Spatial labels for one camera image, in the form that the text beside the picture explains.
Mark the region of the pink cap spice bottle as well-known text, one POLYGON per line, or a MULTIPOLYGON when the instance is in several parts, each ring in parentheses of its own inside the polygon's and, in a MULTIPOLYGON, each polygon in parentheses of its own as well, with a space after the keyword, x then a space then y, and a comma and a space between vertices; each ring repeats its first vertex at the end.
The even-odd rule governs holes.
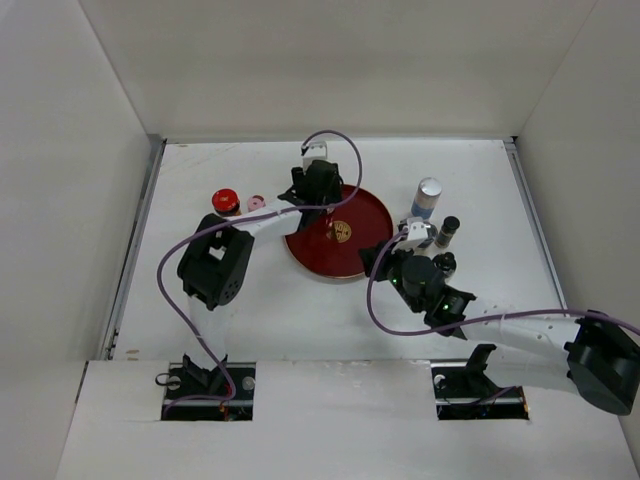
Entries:
POLYGON ((265 205, 265 199, 261 195, 253 195, 247 200, 247 211, 254 212, 256 210, 264 208, 265 205))

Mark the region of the red cap sauce jar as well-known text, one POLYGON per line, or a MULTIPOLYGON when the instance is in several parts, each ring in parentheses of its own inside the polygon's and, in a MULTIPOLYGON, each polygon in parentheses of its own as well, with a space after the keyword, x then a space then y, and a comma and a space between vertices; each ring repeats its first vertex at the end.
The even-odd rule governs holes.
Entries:
POLYGON ((238 194, 231 188, 217 190, 211 197, 215 213, 221 217, 233 217, 241 214, 238 194))

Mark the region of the dark jar white lid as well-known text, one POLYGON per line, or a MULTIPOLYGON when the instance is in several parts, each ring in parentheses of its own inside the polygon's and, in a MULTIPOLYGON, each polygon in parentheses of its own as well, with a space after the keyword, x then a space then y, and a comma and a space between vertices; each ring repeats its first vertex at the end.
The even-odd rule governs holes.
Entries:
POLYGON ((334 212, 333 208, 329 208, 326 210, 324 215, 324 226, 325 226, 325 235, 328 239, 335 239, 335 227, 334 227, 334 212))

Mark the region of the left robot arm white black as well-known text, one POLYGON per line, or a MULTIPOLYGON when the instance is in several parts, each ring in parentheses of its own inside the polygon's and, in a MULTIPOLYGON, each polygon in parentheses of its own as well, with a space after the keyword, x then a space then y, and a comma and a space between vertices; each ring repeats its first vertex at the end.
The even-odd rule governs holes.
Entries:
POLYGON ((216 214, 205 216, 198 232, 221 229, 190 242, 177 274, 188 297, 189 320, 220 360, 226 358, 226 326, 213 319, 212 311, 229 304, 239 293, 252 251, 258 246, 308 229, 342 201, 343 180, 338 165, 313 160, 292 169, 292 186, 266 206, 238 217, 227 226, 216 214))

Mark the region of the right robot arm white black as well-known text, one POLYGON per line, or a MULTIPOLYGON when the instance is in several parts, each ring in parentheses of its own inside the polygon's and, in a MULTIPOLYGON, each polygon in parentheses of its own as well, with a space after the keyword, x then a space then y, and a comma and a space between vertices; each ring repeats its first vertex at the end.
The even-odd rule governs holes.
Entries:
POLYGON ((388 282, 423 317, 412 336, 472 341, 461 372, 483 396, 496 387, 565 391, 613 415, 632 412, 639 390, 639 330, 604 313, 571 309, 509 311, 457 290, 427 256, 380 243, 358 253, 370 284, 388 282))

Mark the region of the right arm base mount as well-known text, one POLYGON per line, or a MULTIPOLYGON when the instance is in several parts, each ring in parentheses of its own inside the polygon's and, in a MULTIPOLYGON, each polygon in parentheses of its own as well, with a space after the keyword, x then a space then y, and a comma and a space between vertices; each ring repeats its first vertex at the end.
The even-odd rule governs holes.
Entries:
POLYGON ((485 375, 497 347, 480 344, 467 360, 431 364, 435 409, 441 421, 528 420, 521 387, 497 386, 485 375))

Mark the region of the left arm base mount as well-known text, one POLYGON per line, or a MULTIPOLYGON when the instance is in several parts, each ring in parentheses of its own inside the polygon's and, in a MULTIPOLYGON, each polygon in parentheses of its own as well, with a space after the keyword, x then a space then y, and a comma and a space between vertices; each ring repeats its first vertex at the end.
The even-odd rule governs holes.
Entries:
POLYGON ((229 377, 218 367, 207 370, 187 355, 171 364, 154 382, 164 389, 163 421, 251 421, 256 391, 256 364, 223 360, 229 377))

